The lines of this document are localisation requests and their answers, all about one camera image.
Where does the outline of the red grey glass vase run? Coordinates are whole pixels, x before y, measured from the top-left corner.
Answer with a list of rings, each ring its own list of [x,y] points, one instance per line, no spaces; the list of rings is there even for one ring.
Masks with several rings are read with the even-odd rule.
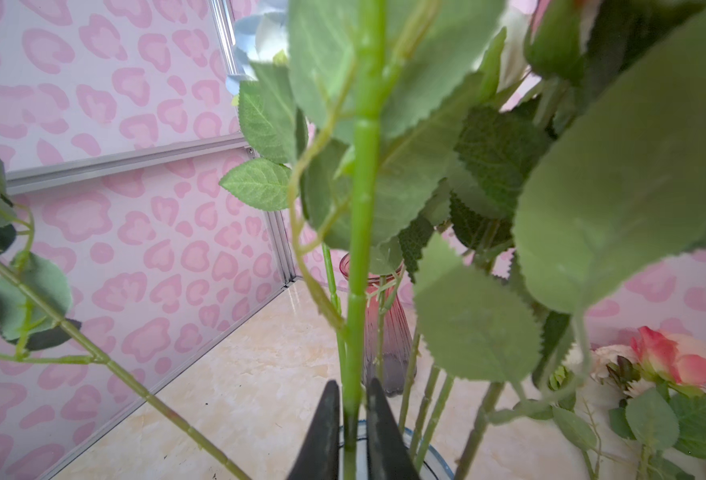
[[[370,254],[362,380],[380,380],[385,394],[404,393],[413,338],[400,302],[404,264],[401,254]]]

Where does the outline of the pale blue white rose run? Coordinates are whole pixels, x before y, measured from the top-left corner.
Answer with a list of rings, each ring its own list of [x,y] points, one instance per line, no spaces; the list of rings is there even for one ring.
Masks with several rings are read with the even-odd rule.
[[[225,174],[220,185],[261,211],[289,210],[300,234],[305,220],[294,207],[310,163],[310,132],[290,84],[288,26],[287,1],[262,1],[233,24],[235,73],[227,84],[241,132],[258,157]]]

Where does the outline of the large salmon pink rose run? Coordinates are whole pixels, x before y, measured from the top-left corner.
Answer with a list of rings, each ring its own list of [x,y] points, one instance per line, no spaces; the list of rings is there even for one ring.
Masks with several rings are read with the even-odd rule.
[[[347,306],[311,295],[344,346],[342,475],[358,473],[357,430],[373,251],[418,215],[443,175],[481,82],[502,1],[293,1],[289,78],[317,129],[289,186],[318,240],[350,256]]]

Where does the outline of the purple blue glass vase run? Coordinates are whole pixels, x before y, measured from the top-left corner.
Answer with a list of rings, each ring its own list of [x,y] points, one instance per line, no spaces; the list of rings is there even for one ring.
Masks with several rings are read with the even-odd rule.
[[[357,426],[357,447],[356,447],[356,479],[368,480],[368,458],[367,458],[367,421],[359,420]],[[345,436],[344,427],[339,428],[339,479],[345,478],[345,461],[344,461]],[[425,459],[423,460],[419,476],[423,480],[453,480],[455,478],[454,471],[442,457],[442,455],[433,447],[429,446]]]

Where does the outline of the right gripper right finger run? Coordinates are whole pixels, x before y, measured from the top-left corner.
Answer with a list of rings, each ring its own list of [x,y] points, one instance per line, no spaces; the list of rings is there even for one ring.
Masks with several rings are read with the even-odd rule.
[[[378,378],[367,387],[367,464],[369,479],[419,479]]]

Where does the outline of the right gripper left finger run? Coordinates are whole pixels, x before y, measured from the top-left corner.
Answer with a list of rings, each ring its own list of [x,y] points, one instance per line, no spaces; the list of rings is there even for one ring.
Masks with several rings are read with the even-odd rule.
[[[288,480],[337,480],[340,457],[340,388],[335,380],[324,387],[303,445]]]

